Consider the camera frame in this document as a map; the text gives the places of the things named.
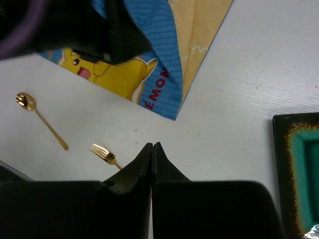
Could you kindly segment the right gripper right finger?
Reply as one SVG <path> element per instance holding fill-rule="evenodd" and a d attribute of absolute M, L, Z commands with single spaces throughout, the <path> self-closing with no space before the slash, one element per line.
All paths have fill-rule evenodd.
<path fill-rule="evenodd" d="M 191 181 L 160 143 L 152 152 L 156 239 L 283 239 L 268 190 L 254 181 Z"/>

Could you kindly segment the blue yellow Pikachu cloth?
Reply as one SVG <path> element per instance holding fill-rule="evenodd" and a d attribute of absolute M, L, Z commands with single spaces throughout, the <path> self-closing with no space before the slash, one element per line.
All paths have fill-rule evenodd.
<path fill-rule="evenodd" d="M 42 57 L 165 118 L 177 117 L 230 0 L 127 0 L 126 9 L 152 50 L 112 66 L 70 48 Z"/>

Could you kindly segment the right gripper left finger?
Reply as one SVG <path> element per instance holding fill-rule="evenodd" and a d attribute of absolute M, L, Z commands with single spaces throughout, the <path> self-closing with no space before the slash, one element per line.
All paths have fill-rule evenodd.
<path fill-rule="evenodd" d="M 152 149 L 105 181 L 34 181 L 2 163 L 1 238 L 146 239 Z"/>

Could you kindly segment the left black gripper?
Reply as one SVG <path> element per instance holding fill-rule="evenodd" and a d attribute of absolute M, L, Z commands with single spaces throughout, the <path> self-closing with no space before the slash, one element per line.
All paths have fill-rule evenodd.
<path fill-rule="evenodd" d="M 122 0 L 105 0 L 101 16 L 91 0 L 2 0 L 0 58 L 71 48 L 96 63 L 124 63 L 152 50 Z"/>

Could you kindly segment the green square ceramic plate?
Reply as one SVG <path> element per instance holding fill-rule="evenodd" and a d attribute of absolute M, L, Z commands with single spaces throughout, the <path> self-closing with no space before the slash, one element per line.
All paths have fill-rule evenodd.
<path fill-rule="evenodd" d="M 319 115 L 273 117 L 282 223 L 289 239 L 319 237 Z"/>

